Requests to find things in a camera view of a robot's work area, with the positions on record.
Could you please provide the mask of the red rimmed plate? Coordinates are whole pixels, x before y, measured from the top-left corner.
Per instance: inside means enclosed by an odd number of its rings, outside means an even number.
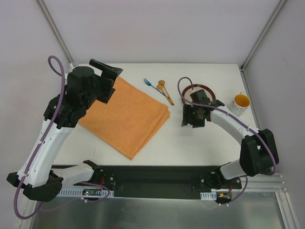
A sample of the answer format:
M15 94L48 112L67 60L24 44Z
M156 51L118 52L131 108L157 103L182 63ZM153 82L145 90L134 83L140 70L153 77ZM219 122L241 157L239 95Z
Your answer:
M205 95L203 95L199 99L193 99L191 97L191 94L200 90L204 90ZM208 104L209 102L214 101L216 99L214 92L209 87L203 84L193 84L193 86L187 86L186 88L184 88L182 95L186 100L196 104Z

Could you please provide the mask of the blue metal fork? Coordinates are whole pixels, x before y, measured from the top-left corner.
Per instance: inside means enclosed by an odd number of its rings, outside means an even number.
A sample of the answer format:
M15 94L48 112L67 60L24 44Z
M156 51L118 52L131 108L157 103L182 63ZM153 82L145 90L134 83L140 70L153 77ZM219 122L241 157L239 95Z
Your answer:
M158 91L159 93L161 93L162 95L164 95L164 93L162 91L160 91L159 89L157 89L155 86L153 86L146 78L143 79L143 81L145 82L145 84L147 86L150 86L152 88L154 88L156 91Z

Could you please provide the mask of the orange cloth placemat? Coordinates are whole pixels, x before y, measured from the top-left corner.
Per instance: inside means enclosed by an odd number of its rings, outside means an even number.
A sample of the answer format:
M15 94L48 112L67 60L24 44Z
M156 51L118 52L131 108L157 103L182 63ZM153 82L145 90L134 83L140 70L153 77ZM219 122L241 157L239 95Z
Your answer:
M109 102L95 102L79 124L133 159L169 119L170 111L121 77L114 88Z

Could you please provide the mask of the gold spoon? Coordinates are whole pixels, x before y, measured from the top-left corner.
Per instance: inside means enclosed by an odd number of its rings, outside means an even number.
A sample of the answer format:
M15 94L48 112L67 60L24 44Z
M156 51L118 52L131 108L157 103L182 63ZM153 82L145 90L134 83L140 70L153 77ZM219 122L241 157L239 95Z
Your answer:
M169 93L168 93L168 91L167 91L167 89L166 89L166 87L165 87L165 81L164 81L164 80L159 80L159 81L158 81L158 84L163 86L163 90L164 90L166 96L169 98L170 103L171 103L172 105L174 105L174 102L173 102L173 100L171 99L171 97L170 97L170 95L169 95Z
M171 105L174 105L173 102L171 101L170 97L169 97L168 94L166 93L166 91L165 91L165 89L164 89L164 85L158 84L158 85L157 85L157 89L161 90L161 91L164 93L164 96L166 97L166 99L168 100L168 102L169 102Z

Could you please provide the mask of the white floral mug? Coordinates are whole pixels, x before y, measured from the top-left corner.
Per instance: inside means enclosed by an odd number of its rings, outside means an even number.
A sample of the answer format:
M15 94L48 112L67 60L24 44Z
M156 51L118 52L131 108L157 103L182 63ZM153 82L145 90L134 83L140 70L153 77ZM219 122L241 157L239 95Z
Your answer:
M228 109L235 116L240 117L250 106L251 100L245 92L236 94L233 100L229 103Z

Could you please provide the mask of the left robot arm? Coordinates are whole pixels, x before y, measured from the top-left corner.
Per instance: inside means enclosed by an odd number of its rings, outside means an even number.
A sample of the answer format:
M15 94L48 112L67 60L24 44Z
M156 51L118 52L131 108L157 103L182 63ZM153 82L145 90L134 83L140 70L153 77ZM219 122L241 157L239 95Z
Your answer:
M23 167L8 174L7 181L23 190L30 200L49 202L64 187L81 182L95 186L101 180L101 168L90 160L65 169L52 169L56 156L68 135L95 101L107 104L121 68L90 59L88 66L77 66L68 74L60 66L61 92L50 100L40 135Z

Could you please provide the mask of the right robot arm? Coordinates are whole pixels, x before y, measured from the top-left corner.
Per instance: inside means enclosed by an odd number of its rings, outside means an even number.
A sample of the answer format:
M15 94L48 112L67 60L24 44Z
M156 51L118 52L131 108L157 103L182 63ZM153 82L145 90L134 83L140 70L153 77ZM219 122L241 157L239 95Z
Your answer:
M226 188L237 177L254 177L279 163L274 134L269 129L250 128L219 100L210 100L205 90L192 91L183 105L182 126L204 127L212 122L229 133L241 147L239 159L218 167L205 178L207 186Z

